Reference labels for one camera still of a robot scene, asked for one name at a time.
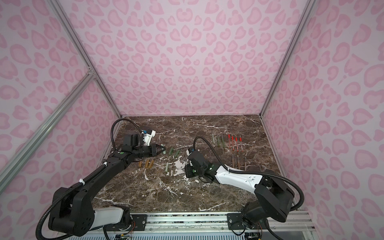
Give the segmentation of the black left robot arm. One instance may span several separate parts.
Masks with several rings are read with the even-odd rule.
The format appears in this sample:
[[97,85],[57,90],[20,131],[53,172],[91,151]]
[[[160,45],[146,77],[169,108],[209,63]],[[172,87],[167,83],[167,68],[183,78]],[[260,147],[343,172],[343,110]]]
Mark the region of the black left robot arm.
[[39,220],[36,237],[43,239],[42,226],[45,221],[50,230],[63,233],[61,239],[81,237],[98,228],[131,228],[133,220],[128,207],[115,205],[96,209],[92,201],[107,183],[130,164],[160,153],[157,149],[159,145],[151,142],[155,134],[153,130],[143,130],[140,134],[125,135],[123,144],[116,147],[96,170],[69,188],[59,188],[54,193],[52,205]]

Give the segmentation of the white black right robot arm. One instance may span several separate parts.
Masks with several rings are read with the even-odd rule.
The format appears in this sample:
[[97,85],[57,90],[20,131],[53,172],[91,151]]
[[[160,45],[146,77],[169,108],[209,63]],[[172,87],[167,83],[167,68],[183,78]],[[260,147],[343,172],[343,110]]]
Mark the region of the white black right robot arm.
[[192,149],[187,150],[187,159],[185,173],[188,179],[198,177],[209,184],[230,185],[256,196],[255,201],[247,203],[240,211],[243,226],[252,228],[267,218],[286,222],[295,193],[274,172],[251,174],[236,171],[227,165],[211,163],[200,152]]

